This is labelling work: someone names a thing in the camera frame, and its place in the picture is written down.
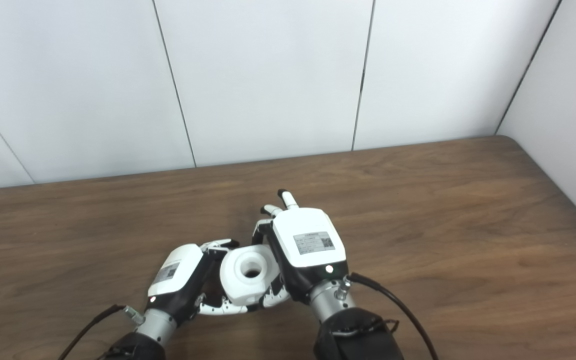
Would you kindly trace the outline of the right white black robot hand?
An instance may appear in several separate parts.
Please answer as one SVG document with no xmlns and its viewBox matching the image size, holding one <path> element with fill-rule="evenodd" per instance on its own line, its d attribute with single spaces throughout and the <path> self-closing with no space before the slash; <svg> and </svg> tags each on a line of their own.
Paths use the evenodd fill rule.
<svg viewBox="0 0 576 360">
<path fill-rule="evenodd" d="M 339 285 L 349 275 L 345 246 L 329 215 L 320 208 L 301 207 L 287 189 L 279 189 L 284 208 L 260 208 L 268 216 L 254 226 L 252 245 L 266 244 L 278 265 L 259 305 L 277 305 L 290 297 L 310 305 L 318 285 Z"/>
</svg>

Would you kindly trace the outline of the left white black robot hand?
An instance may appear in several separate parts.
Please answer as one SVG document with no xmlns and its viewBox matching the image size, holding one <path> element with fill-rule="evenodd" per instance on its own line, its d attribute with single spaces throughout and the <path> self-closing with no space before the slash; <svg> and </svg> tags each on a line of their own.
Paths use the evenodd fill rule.
<svg viewBox="0 0 576 360">
<path fill-rule="evenodd" d="M 203 287 L 214 268 L 239 242 L 233 239 L 212 240 L 204 244 L 183 244 L 169 253 L 148 291 L 145 313 L 164 313 L 180 326 L 197 315 L 225 316 L 248 313 L 225 295 L 219 303 L 206 302 Z"/>
</svg>

